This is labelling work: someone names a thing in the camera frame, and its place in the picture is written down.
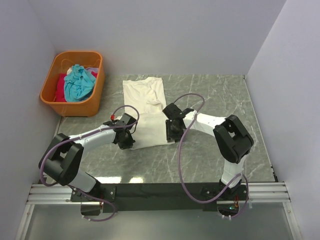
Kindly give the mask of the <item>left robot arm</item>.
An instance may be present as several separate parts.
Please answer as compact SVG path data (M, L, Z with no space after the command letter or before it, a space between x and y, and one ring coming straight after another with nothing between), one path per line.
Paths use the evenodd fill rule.
M71 136L57 134L38 164L40 175L47 174L61 186L71 186L90 196L100 198L101 183L80 170L83 155L108 144L115 144L121 150L132 148L135 140L130 130L137 123L137 119L125 113L120 119L104 122L101 126L85 133Z

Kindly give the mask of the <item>white t shirt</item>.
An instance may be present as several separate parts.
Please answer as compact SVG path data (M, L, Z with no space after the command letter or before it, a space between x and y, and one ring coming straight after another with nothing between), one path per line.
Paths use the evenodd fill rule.
M135 140L132 149L169 145L166 135L167 117L163 113L167 102L162 78L124 80L122 87L124 104L139 112L137 127L132 135Z

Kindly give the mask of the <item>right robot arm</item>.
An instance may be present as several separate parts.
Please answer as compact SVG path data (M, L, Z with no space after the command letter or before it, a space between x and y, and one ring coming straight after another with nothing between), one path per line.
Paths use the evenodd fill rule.
M221 191L234 194L242 182L245 159L254 145L252 136L240 119L233 114L217 117L191 108L181 110L174 103L167 105L162 112L167 117L166 139L179 143L179 151L188 130L199 131L215 138L224 158L223 173L219 181L223 187Z

